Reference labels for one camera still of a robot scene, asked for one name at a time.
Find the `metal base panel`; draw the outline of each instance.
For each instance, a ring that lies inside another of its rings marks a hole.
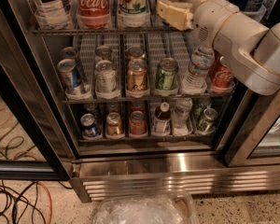
[[[221,162],[219,156],[185,153],[125,158],[79,164],[79,175],[73,183],[81,201],[101,201],[165,190],[206,194],[280,189],[280,165],[230,168]]]

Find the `white robotic arm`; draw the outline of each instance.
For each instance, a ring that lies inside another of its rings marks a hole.
[[[280,23],[271,30],[226,0],[209,0],[194,13],[193,37],[225,57],[232,74],[250,90],[280,89]]]

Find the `refrigerator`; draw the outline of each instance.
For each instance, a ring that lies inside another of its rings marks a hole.
[[[202,194],[280,189],[280,90],[259,95],[234,79],[229,91],[215,93],[206,84],[204,93],[182,92],[189,56],[198,45],[191,31],[164,24],[155,0],[147,0],[145,26],[125,27],[118,0],[110,1],[106,28],[75,24],[46,29],[35,22],[35,0],[0,0],[0,96],[46,160],[0,161],[0,178],[68,180],[84,203],[165,190]],[[271,27],[280,22],[280,0],[265,2],[270,8],[261,22]],[[126,84],[126,50],[139,45],[148,67],[147,93],[134,97]],[[100,46],[112,48],[118,71],[118,92],[112,97],[96,90],[95,51]],[[83,99],[73,99],[58,71],[61,51],[68,47],[79,52],[87,91]],[[158,64],[166,57],[174,58],[179,69],[175,89],[164,95],[154,84]],[[168,133],[155,135],[155,108],[162,102],[174,107],[184,98],[191,98],[194,107],[203,98],[210,100],[217,112],[214,128],[199,132],[191,114],[186,134],[176,135],[171,122]],[[144,135],[134,135],[130,127],[134,101],[145,104]],[[102,112],[96,138],[83,136],[80,120],[88,104],[98,104]],[[120,107],[123,133],[118,138],[107,130],[112,105]]]

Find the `brown bottle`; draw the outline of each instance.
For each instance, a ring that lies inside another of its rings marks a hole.
[[[170,106],[168,103],[163,102],[155,109],[154,133],[166,133],[170,131]]]

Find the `speckled floor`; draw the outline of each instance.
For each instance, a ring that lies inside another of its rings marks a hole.
[[[23,191],[31,182],[5,181],[6,187],[17,192]],[[81,203],[71,189],[65,189],[58,182],[43,182],[48,188],[52,199],[51,222],[53,224],[83,224],[91,223],[98,202]],[[24,194],[30,203],[34,204],[35,188],[31,188]],[[280,191],[262,191],[231,195],[194,195],[197,214],[201,224],[279,224],[280,223]],[[0,195],[0,210],[6,205],[6,198]],[[38,188],[37,205],[46,221],[49,220],[49,198],[42,187]],[[21,214],[23,204],[19,204],[18,217]],[[32,207],[27,208],[19,223],[45,223],[40,215],[35,214],[32,221]],[[12,223],[12,205],[5,212],[9,223]],[[0,217],[0,224],[8,223]]]

